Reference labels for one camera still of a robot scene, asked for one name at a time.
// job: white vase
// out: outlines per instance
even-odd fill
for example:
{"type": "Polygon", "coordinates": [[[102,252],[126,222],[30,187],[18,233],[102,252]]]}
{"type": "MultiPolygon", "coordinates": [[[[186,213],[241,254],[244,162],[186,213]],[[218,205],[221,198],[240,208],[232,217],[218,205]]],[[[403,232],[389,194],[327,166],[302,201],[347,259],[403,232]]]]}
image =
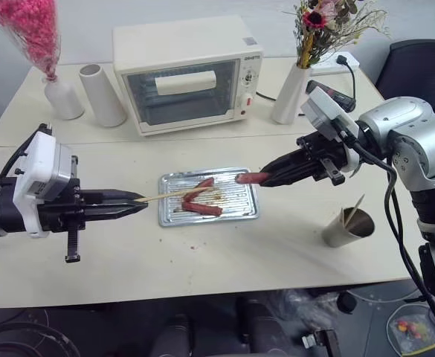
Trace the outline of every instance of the white vase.
{"type": "Polygon", "coordinates": [[[303,104],[309,74],[310,69],[302,69],[296,63],[291,67],[271,113],[274,121],[288,125],[294,122],[297,111],[303,104]]]}
{"type": "Polygon", "coordinates": [[[85,109],[79,101],[74,87],[62,82],[58,77],[46,81],[45,96],[61,119],[75,119],[83,114],[85,109]]]}
{"type": "Polygon", "coordinates": [[[99,65],[86,65],[80,69],[80,79],[100,125],[118,126],[126,119],[121,105],[105,71],[99,65]]]}

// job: black chair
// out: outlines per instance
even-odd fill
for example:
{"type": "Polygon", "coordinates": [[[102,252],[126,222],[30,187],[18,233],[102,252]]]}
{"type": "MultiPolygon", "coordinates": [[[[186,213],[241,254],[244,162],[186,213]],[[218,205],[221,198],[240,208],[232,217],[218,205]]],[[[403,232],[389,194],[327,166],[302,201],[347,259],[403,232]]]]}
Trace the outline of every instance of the black chair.
{"type": "Polygon", "coordinates": [[[384,99],[418,97],[435,112],[435,39],[410,39],[390,45],[376,83],[384,99]]]}

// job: wooden skewer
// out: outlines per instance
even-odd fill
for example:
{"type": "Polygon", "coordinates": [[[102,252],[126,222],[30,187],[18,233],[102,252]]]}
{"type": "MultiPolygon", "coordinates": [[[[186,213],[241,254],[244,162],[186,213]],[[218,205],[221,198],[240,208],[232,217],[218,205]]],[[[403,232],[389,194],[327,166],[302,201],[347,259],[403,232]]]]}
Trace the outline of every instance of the wooden skewer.
{"type": "Polygon", "coordinates": [[[154,201],[156,199],[165,199],[167,197],[173,197],[173,196],[184,196],[188,193],[192,192],[201,192],[201,191],[207,191],[207,190],[215,190],[215,187],[197,187],[193,188],[192,190],[182,190],[182,191],[176,191],[171,193],[163,193],[162,195],[157,195],[154,197],[144,197],[142,199],[136,199],[136,202],[148,202],[148,201],[154,201]]]}
{"type": "Polygon", "coordinates": [[[348,218],[346,219],[345,222],[343,222],[344,227],[346,227],[349,224],[349,221],[351,220],[351,218],[354,216],[354,214],[358,210],[359,205],[361,204],[361,202],[363,202],[364,196],[366,196],[366,195],[361,196],[361,198],[356,202],[355,206],[352,208],[352,211],[349,214],[348,218]]]}

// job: metal grill tray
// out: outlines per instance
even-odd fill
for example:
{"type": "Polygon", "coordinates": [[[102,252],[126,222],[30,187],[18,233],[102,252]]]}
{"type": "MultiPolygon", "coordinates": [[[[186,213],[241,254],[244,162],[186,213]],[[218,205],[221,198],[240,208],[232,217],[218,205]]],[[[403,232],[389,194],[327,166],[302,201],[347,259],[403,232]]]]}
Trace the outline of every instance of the metal grill tray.
{"type": "Polygon", "coordinates": [[[168,173],[159,179],[159,193],[194,188],[199,182],[214,177],[216,190],[205,191],[193,201],[202,205],[219,206],[223,209],[220,217],[202,216],[181,208],[181,197],[168,197],[159,202],[159,224],[163,227],[195,225],[237,219],[256,219],[260,214],[257,193],[251,184],[237,184],[235,176],[248,173],[244,167],[226,167],[188,173],[168,173]]]}

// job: red sausage piece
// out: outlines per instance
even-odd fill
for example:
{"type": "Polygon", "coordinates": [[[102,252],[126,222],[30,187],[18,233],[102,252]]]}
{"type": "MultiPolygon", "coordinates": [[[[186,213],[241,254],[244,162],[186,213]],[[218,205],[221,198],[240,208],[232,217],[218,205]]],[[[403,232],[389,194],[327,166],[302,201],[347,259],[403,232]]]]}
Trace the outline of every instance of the red sausage piece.
{"type": "Polygon", "coordinates": [[[197,212],[205,216],[220,216],[222,209],[217,206],[206,206],[198,203],[182,202],[182,209],[197,212]]]}
{"type": "Polygon", "coordinates": [[[240,173],[235,176],[235,182],[237,184],[259,184],[268,179],[269,176],[269,173],[240,173]]]}
{"type": "MultiPolygon", "coordinates": [[[[197,187],[212,187],[214,185],[214,177],[206,178],[204,181],[199,182],[197,187]]],[[[182,198],[185,202],[191,202],[193,199],[195,199],[197,196],[199,196],[201,192],[192,192],[192,193],[186,193],[184,197],[182,198]]]]}

